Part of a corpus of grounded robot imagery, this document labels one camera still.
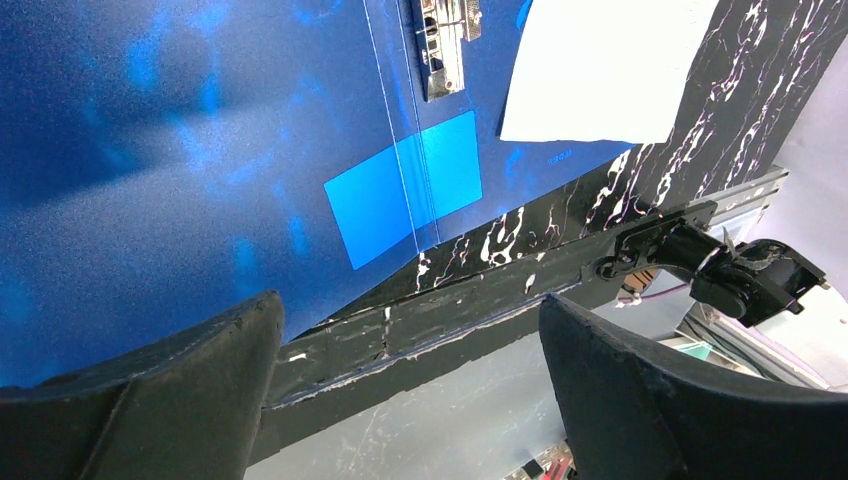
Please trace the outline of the white printed paper sheet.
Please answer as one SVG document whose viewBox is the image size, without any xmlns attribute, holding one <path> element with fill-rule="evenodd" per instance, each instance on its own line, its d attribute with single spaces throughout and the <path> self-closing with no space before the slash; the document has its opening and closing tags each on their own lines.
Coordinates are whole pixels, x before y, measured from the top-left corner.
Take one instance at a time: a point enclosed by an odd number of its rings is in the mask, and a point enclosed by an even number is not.
<svg viewBox="0 0 848 480">
<path fill-rule="evenodd" d="M 668 140 L 715 1 L 535 1 L 503 141 Z"/>
</svg>

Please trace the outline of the blue plastic folder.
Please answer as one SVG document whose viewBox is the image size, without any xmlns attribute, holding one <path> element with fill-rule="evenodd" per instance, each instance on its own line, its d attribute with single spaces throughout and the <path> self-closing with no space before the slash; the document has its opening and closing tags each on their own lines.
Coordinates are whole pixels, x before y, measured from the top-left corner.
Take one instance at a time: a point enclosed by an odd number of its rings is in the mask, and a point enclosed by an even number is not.
<svg viewBox="0 0 848 480">
<path fill-rule="evenodd" d="M 5 1 L 1 382 L 267 289 L 292 339 L 427 248 L 627 150 L 498 137 L 526 1 L 424 96 L 409 1 Z"/>
</svg>

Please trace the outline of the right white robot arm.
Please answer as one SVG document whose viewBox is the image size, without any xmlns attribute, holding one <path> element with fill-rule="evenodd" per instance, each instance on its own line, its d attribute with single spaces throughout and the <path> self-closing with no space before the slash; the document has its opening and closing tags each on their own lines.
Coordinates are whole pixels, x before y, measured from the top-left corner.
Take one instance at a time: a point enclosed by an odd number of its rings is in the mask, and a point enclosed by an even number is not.
<svg viewBox="0 0 848 480">
<path fill-rule="evenodd" d="M 689 285 L 689 295 L 746 327 L 804 310 L 800 299 L 826 283 L 826 274 L 790 246 L 770 239 L 735 245 L 684 218 L 660 218 L 616 239 L 598 267 L 612 280 L 662 269 Z"/>
</svg>

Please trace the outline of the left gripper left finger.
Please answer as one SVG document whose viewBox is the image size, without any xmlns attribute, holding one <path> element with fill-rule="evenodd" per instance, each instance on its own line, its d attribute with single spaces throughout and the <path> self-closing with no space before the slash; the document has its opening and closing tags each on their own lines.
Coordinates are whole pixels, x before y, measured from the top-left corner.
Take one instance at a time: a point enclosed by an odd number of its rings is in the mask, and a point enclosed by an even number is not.
<svg viewBox="0 0 848 480">
<path fill-rule="evenodd" d="M 5 479 L 240 479 L 284 329 L 273 290 L 110 360 L 1 391 Z"/>
</svg>

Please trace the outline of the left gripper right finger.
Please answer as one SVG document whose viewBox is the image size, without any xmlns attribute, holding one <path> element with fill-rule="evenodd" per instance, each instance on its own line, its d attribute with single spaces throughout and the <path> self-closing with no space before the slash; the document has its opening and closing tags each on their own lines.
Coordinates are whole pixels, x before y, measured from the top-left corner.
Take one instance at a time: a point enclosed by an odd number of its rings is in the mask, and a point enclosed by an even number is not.
<svg viewBox="0 0 848 480">
<path fill-rule="evenodd" d="M 843 479 L 847 397 L 693 358 L 550 294 L 539 336 L 582 479 Z"/>
</svg>

